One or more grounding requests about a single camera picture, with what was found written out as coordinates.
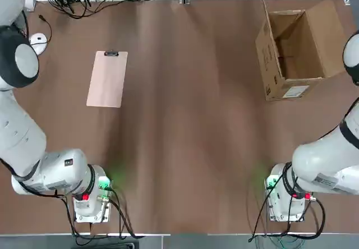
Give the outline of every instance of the robotic arm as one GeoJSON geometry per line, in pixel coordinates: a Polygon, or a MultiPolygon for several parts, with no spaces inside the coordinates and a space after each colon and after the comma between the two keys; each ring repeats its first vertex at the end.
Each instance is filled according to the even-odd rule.
{"type": "MultiPolygon", "coordinates": [[[[343,62],[354,84],[359,85],[359,31],[350,37],[343,62]]],[[[302,218],[310,192],[359,194],[359,98],[336,128],[309,144],[300,145],[292,164],[277,164],[266,179],[272,221],[302,218]]]]}
{"type": "Polygon", "coordinates": [[[0,0],[0,161],[11,172],[17,193],[62,191],[73,197],[77,222],[107,222],[104,189],[110,181],[104,170],[88,165],[79,149],[46,152],[45,133],[13,95],[13,89],[32,84],[39,74],[38,57],[29,41],[10,27],[24,1],[0,0]]]}

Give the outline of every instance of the cable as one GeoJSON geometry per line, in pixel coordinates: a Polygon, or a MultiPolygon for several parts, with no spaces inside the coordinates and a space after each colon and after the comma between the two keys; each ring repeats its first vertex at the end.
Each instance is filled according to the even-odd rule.
{"type": "Polygon", "coordinates": [[[299,217],[299,219],[297,220],[297,222],[300,222],[300,221],[304,218],[304,216],[306,215],[306,213],[307,213],[307,211],[308,211],[308,209],[309,209],[311,203],[312,203],[311,201],[308,202],[307,206],[306,206],[305,209],[304,209],[304,212],[302,213],[302,216],[299,217]]]}
{"type": "MultiPolygon", "coordinates": [[[[115,197],[116,197],[116,199],[117,199],[117,201],[118,201],[118,203],[119,203],[119,198],[118,198],[118,195],[117,195],[116,191],[113,190],[113,189],[111,189],[111,188],[109,188],[108,190],[114,193],[114,195],[115,195],[115,197]]],[[[127,229],[128,233],[131,235],[131,237],[134,238],[134,239],[141,239],[141,238],[143,238],[144,236],[136,236],[136,235],[134,234],[134,231],[133,231],[133,229],[132,229],[132,227],[131,227],[131,223],[127,222],[127,217],[124,216],[124,214],[123,214],[123,212],[122,212],[120,206],[117,205],[113,200],[109,200],[109,202],[118,210],[119,216],[122,218],[123,223],[124,223],[124,225],[126,226],[126,229],[127,229]]]]}
{"type": "Polygon", "coordinates": [[[29,23],[27,22],[27,17],[26,14],[24,12],[24,10],[22,10],[22,16],[24,17],[24,21],[25,21],[25,26],[26,26],[26,38],[29,39],[29,23]]]}
{"type": "Polygon", "coordinates": [[[99,5],[96,7],[95,10],[90,10],[87,8],[87,4],[86,4],[86,1],[85,1],[85,5],[84,5],[84,11],[81,15],[76,15],[74,13],[71,13],[71,12],[68,12],[62,5],[61,3],[58,1],[58,0],[48,0],[49,3],[55,8],[57,9],[58,11],[61,11],[62,13],[68,15],[69,17],[73,18],[73,19],[81,19],[81,18],[84,18],[84,17],[90,17],[100,11],[102,11],[103,9],[107,8],[107,7],[110,7],[110,6],[115,6],[115,5],[119,5],[120,3],[122,2],[125,2],[125,1],[130,1],[130,2],[134,2],[134,1],[140,1],[140,0],[123,0],[123,1],[119,1],[117,3],[114,3],[114,4],[109,4],[109,5],[106,5],[104,7],[101,7],[103,5],[104,2],[108,1],[108,0],[102,0],[99,5]]]}
{"type": "Polygon", "coordinates": [[[316,199],[315,202],[317,202],[319,204],[319,206],[321,208],[321,213],[322,213],[322,219],[321,219],[321,224],[320,224],[319,230],[313,236],[302,236],[302,235],[296,235],[296,234],[288,234],[288,236],[291,236],[294,238],[299,238],[299,239],[315,239],[322,234],[324,225],[325,225],[325,209],[324,209],[323,204],[318,199],[316,199]]]}
{"type": "MultiPolygon", "coordinates": [[[[118,197],[116,191],[113,190],[112,188],[110,188],[109,190],[114,193],[114,195],[116,197],[116,200],[117,200],[118,207],[119,207],[120,206],[119,197],[118,197]]],[[[123,226],[122,227],[121,227],[121,215],[119,213],[119,210],[118,210],[118,217],[119,217],[119,238],[120,239],[125,239],[126,237],[122,237],[122,232],[123,232],[123,229],[125,227],[125,220],[127,220],[127,215],[125,216],[125,220],[123,221],[123,226]]]]}
{"type": "MultiPolygon", "coordinates": [[[[39,18],[40,18],[42,21],[46,22],[46,23],[49,25],[49,28],[50,28],[50,37],[49,37],[49,39],[48,39],[47,41],[44,42],[44,43],[49,43],[49,42],[51,41],[51,38],[52,38],[52,28],[51,28],[51,25],[50,25],[50,23],[45,19],[44,16],[39,15],[39,18]]],[[[34,44],[32,44],[31,46],[34,46],[34,45],[37,45],[37,44],[44,44],[44,43],[34,43],[34,44]]]]}
{"type": "Polygon", "coordinates": [[[257,221],[256,221],[256,224],[254,226],[254,230],[253,230],[253,233],[252,233],[252,237],[248,240],[248,242],[251,242],[253,241],[253,239],[256,237],[256,230],[257,230],[257,227],[258,227],[258,222],[259,222],[259,218],[260,218],[260,215],[263,211],[263,208],[264,208],[264,205],[266,204],[267,202],[267,199],[269,198],[270,194],[272,193],[272,191],[275,189],[276,185],[279,183],[280,179],[282,179],[283,177],[283,174],[278,178],[278,180],[275,182],[274,186],[272,187],[272,189],[269,191],[269,193],[267,194],[267,196],[264,198],[264,201],[263,201],[263,204],[262,204],[262,207],[260,208],[259,210],[259,213],[258,213],[258,217],[257,217],[257,221]]]}

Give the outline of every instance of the open cardboard box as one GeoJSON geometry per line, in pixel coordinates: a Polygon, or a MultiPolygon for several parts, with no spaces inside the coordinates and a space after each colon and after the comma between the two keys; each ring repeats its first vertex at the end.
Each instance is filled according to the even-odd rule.
{"type": "Polygon", "coordinates": [[[346,37],[332,0],[309,10],[268,12],[256,39],[267,100],[300,98],[345,71],[346,37]]]}

